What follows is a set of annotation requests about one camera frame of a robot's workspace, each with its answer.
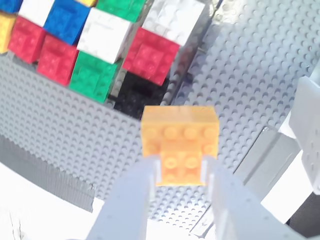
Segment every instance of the gray lego wall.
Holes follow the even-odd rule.
[[[280,127],[298,78],[318,62],[319,12],[316,0],[225,0],[217,11],[189,69],[194,79],[182,83],[190,93],[179,100],[215,106],[218,158],[231,171],[264,125]],[[172,92],[180,86],[173,83]],[[141,159],[138,121],[38,76],[9,55],[0,57],[0,134],[93,184],[101,199]],[[159,187],[150,217],[190,230],[209,205],[202,187]]]
[[[95,191],[58,168],[0,136],[0,163],[49,193],[86,211],[93,211]]]

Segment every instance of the blue lego brick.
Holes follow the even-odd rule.
[[[9,14],[19,11],[23,0],[0,0],[0,10]]]
[[[44,29],[73,45],[80,37],[89,11],[89,7],[75,0],[55,0]]]

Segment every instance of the orange lego brick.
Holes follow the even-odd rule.
[[[143,155],[161,157],[158,186],[204,185],[203,155],[217,158],[219,120],[210,106],[146,106]]]
[[[217,158],[219,120],[211,106],[146,106],[141,120],[143,155],[161,153],[167,141],[199,143],[203,154]]]
[[[161,146],[161,182],[158,186],[204,185],[201,182],[202,152],[200,144],[186,148],[183,141],[166,141]]]

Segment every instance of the yellow lego brick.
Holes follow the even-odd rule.
[[[217,158],[219,119],[210,106],[146,106],[141,120],[143,155],[161,153],[165,142],[199,143],[202,154]]]
[[[97,3],[97,0],[76,0],[79,3],[82,3],[83,5],[86,5],[87,7],[95,6]]]
[[[202,152],[197,143],[166,141],[161,146],[161,182],[158,186],[204,185]]]
[[[7,14],[0,11],[0,54],[8,52],[8,45],[16,18],[14,14]]]

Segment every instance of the white lego brick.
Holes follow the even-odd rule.
[[[127,20],[93,7],[77,49],[113,64],[121,56],[132,26]]]
[[[204,7],[197,0],[155,0],[142,27],[184,46]]]
[[[24,0],[19,15],[43,27],[55,0]]]

